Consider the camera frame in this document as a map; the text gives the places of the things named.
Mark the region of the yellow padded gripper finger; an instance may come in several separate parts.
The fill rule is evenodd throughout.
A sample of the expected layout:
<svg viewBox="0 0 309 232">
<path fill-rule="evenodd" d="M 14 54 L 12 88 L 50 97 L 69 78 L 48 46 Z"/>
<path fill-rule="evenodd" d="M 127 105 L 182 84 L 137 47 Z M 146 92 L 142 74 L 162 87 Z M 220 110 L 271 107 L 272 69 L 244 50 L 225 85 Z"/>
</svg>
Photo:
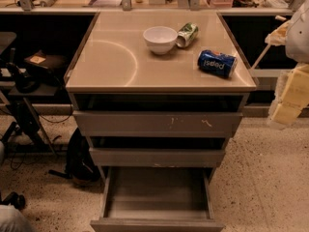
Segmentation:
<svg viewBox="0 0 309 232">
<path fill-rule="evenodd" d="M 289 24 L 290 21 L 287 20 L 283 24 L 281 24 L 278 28 L 269 33 L 265 38 L 265 43 L 274 46 L 285 45 L 287 29 Z"/>
<path fill-rule="evenodd" d="M 297 64 L 280 73 L 267 117 L 267 124 L 277 130 L 290 126 L 309 104 L 309 65 Z"/>
</svg>

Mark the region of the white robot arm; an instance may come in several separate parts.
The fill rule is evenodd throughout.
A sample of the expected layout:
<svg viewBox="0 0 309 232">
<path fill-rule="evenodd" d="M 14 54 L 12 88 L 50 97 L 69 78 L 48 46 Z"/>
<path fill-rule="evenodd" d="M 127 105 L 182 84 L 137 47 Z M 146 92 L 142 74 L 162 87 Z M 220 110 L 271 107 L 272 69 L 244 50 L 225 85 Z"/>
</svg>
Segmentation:
<svg viewBox="0 0 309 232">
<path fill-rule="evenodd" d="M 309 104 L 309 0 L 304 0 L 293 16 L 265 38 L 270 45 L 285 46 L 286 56 L 296 61 L 291 71 L 277 78 L 267 124 L 282 130 L 290 126 Z"/>
</svg>

